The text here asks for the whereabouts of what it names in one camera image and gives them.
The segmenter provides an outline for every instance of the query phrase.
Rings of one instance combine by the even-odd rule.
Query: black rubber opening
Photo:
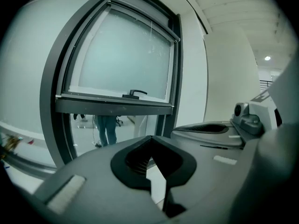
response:
[[[227,132],[229,128],[221,124],[206,124],[206,125],[199,125],[199,126],[192,126],[192,127],[179,127],[179,128],[175,128],[174,130],[193,132],[193,133],[219,134],[219,133]]]
[[[117,152],[111,160],[111,170],[127,187],[150,192],[146,171],[151,157],[166,179],[163,212],[168,217],[174,217],[185,208],[174,203],[170,189],[186,184],[195,172],[196,160],[192,155],[159,137],[147,136]]]

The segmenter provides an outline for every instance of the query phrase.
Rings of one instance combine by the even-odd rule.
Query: chair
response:
[[[123,124],[123,121],[120,120],[120,119],[118,118],[118,116],[116,116],[116,123],[117,123],[118,126],[120,127],[120,126],[121,126],[121,123]]]

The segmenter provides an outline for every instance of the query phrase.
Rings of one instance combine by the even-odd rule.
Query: ceiling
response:
[[[197,9],[193,8],[205,16],[202,20],[208,30],[218,31],[236,25],[244,30],[259,68],[283,70],[290,61],[298,44],[297,37],[274,0],[195,2]]]

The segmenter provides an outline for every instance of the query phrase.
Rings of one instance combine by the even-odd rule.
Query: gray device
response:
[[[146,136],[90,151],[58,170],[33,196],[21,192],[52,223],[258,221],[257,213],[277,209],[276,198],[269,198],[281,188],[287,192],[295,177],[298,60],[266,92],[236,104],[226,123],[184,126],[171,139]],[[228,136],[235,134],[232,142]],[[151,157],[166,179],[162,210],[151,200],[146,178]]]

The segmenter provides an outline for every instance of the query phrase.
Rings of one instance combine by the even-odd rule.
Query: legs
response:
[[[109,145],[116,143],[116,116],[106,116],[106,129]]]
[[[97,116],[97,126],[98,126],[98,130],[100,133],[100,140],[101,140],[102,146],[103,147],[107,146],[108,142],[107,142],[107,138],[106,138],[106,134],[105,134],[105,131],[106,131],[105,116],[100,116],[100,115]]]
[[[97,126],[100,133],[100,140],[102,146],[104,147],[108,145],[106,134],[105,134],[106,129],[107,129],[109,145],[115,144],[116,143],[116,133],[115,133],[116,116],[98,115],[97,124],[98,124]]]

